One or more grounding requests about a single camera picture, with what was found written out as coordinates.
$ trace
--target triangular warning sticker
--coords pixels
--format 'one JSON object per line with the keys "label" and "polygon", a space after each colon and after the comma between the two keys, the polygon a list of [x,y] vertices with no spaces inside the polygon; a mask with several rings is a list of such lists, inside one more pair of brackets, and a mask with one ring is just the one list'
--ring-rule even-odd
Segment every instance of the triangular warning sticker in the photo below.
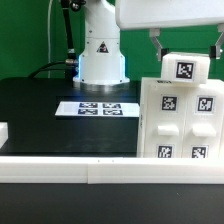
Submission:
{"label": "triangular warning sticker", "polygon": [[106,46],[106,44],[104,43],[104,41],[103,41],[103,43],[100,45],[100,47],[98,48],[97,52],[98,52],[98,53],[109,53],[109,51],[108,51],[108,49],[107,49],[107,46]]}

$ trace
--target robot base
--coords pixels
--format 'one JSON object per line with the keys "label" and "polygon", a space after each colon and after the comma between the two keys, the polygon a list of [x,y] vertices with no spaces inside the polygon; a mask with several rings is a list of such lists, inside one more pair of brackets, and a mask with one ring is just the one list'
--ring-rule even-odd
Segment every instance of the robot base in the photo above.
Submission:
{"label": "robot base", "polygon": [[120,89],[127,89],[129,88],[130,80],[125,78],[121,80],[120,83],[118,82],[110,82],[110,83],[102,83],[102,82],[83,82],[80,78],[73,78],[73,87],[80,88],[88,91],[102,91],[102,92],[110,92],[116,91]]}

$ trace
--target white block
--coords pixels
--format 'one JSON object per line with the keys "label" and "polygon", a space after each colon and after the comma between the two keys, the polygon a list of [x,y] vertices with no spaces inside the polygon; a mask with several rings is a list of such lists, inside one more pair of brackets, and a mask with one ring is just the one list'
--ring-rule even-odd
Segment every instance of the white block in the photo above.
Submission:
{"label": "white block", "polygon": [[186,158],[218,158],[224,116],[224,83],[190,87],[183,142]]}
{"label": "white block", "polygon": [[216,137],[216,130],[210,124],[193,125],[192,132],[196,137]]}
{"label": "white block", "polygon": [[206,83],[209,67],[208,55],[170,53],[163,57],[161,79],[194,84]]}
{"label": "white block", "polygon": [[142,86],[139,157],[181,157],[187,106],[185,86],[150,78],[143,79]]}
{"label": "white block", "polygon": [[8,139],[8,124],[0,122],[0,148],[5,144]]}
{"label": "white block", "polygon": [[176,125],[159,125],[158,135],[179,136],[180,132]]}

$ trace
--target table surface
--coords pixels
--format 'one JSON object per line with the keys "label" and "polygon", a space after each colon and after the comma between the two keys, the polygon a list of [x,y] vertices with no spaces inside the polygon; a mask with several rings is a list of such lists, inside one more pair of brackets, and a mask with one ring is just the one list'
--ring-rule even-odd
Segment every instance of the table surface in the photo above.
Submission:
{"label": "table surface", "polygon": [[138,118],[56,117],[60,101],[139,103],[140,84],[108,93],[61,79],[0,81],[0,122],[9,139],[0,155],[135,157]]}
{"label": "table surface", "polygon": [[[139,102],[139,90],[134,83],[104,95],[63,80],[2,80],[9,141],[0,155],[135,156],[137,119],[58,120],[54,113],[61,100]],[[223,224],[223,211],[223,185],[0,184],[2,224]]]}

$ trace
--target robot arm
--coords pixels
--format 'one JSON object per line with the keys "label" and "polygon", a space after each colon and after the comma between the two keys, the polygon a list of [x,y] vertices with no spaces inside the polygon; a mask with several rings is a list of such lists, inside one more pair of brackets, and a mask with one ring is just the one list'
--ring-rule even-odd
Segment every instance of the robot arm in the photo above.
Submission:
{"label": "robot arm", "polygon": [[224,42],[223,8],[223,0],[116,0],[116,22],[123,30],[150,29],[159,61],[167,52],[157,39],[160,28],[220,24],[221,36],[210,48],[210,57],[220,58]]}

